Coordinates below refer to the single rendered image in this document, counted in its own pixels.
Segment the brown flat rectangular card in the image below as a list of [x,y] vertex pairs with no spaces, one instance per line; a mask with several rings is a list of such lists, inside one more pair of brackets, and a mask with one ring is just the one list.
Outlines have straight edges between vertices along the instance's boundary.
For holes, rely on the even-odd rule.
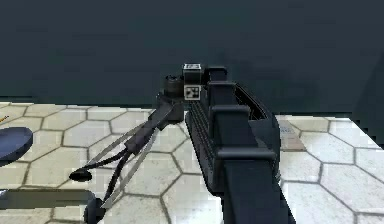
[[305,151],[306,148],[287,120],[279,120],[281,149],[285,151]]

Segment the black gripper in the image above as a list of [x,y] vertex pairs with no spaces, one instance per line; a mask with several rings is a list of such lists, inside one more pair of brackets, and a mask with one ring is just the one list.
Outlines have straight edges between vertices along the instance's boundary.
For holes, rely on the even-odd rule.
[[[137,155],[149,142],[156,129],[163,130],[167,125],[178,124],[184,120],[184,80],[181,76],[167,76],[164,88],[157,95],[157,107],[145,123],[130,130],[91,159],[86,165],[73,171],[69,178],[77,182],[86,182],[92,179],[90,169],[110,164],[131,154]],[[117,154],[103,159],[110,151],[121,143],[124,148]]]

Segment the grey long knife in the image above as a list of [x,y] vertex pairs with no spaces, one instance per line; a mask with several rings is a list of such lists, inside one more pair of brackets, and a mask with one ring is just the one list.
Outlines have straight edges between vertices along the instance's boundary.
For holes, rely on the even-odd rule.
[[9,189],[0,192],[0,210],[86,205],[94,198],[85,189]]

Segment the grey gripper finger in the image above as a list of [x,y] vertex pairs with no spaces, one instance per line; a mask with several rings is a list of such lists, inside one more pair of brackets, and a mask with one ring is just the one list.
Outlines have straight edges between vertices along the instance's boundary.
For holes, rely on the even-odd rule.
[[135,172],[138,170],[140,164],[144,161],[151,146],[153,145],[154,140],[155,137],[151,135],[140,155],[136,157],[136,162],[133,164],[127,175],[121,180],[118,187],[114,188],[112,191],[107,190],[107,197],[105,199],[93,198],[88,202],[84,211],[84,222],[86,224],[97,224],[104,218],[106,211],[113,206],[117,197],[124,190],[127,183],[132,179]]

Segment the dark blue round plate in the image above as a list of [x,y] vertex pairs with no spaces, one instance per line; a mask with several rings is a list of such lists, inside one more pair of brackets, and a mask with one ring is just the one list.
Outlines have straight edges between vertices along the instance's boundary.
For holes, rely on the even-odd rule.
[[0,129],[0,167],[21,158],[33,144],[33,132],[27,127]]

